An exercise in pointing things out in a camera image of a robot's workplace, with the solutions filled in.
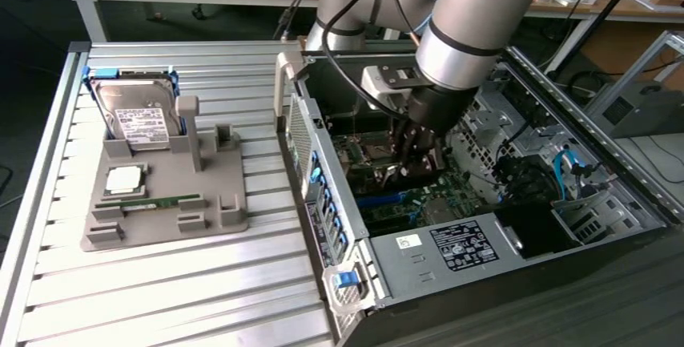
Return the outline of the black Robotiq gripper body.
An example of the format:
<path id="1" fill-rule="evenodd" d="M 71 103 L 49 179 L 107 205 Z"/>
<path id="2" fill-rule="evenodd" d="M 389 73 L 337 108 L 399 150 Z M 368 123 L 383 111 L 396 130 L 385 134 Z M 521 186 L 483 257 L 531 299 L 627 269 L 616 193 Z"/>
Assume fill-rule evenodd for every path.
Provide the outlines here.
<path id="1" fill-rule="evenodd" d="M 476 88 L 448 91 L 419 87 L 407 100 L 407 119 L 393 123 L 391 150 L 399 163 L 395 180 L 428 181 L 445 169 L 445 135 L 460 122 L 476 96 Z"/>

